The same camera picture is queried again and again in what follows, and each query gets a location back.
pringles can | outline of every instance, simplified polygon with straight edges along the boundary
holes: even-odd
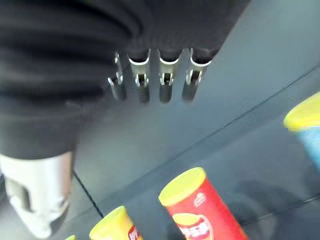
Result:
[[[68,237],[66,240],[77,240],[77,238],[75,235],[72,235],[72,236]]]
[[[187,240],[248,239],[201,167],[169,182],[159,201]]]
[[[125,206],[119,206],[90,231],[91,240],[143,240]]]
[[[283,123],[296,133],[314,164],[320,169],[320,92],[293,108]]]

brand logo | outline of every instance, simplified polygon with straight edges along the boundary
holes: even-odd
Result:
[[[201,215],[194,215],[198,220],[190,225],[177,224],[182,234],[187,240],[213,240],[213,229],[208,221]]]
[[[129,240],[137,240],[139,236],[140,236],[140,233],[137,231],[136,227],[133,225],[128,232]]]
[[[194,201],[193,201],[193,204],[194,204],[194,206],[197,208],[197,207],[199,207],[201,204],[203,204],[205,201],[206,201],[206,195],[203,193],[203,192],[199,192],[197,195],[196,195],[196,197],[195,197],[195,199],[194,199]]]

red chip can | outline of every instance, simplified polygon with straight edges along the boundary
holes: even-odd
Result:
[[[201,167],[169,182],[159,195],[186,240],[247,240],[248,237]]]

black fabric cover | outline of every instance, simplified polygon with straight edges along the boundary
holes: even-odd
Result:
[[[115,74],[115,51],[217,50],[248,2],[1,1],[0,152],[34,159],[72,149],[88,99],[99,101]]]

yellow lid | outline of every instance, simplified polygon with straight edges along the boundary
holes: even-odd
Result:
[[[121,225],[124,219],[127,218],[128,215],[125,206],[117,207],[92,228],[89,234],[90,239],[102,239],[108,232],[113,232],[116,225]]]
[[[206,179],[202,167],[194,167],[183,172],[161,191],[159,201],[163,206],[174,205],[191,195]]]
[[[320,126],[320,92],[304,100],[285,117],[283,124],[291,131]]]
[[[72,235],[72,236],[68,237],[66,240],[77,240],[77,238],[75,235]]]

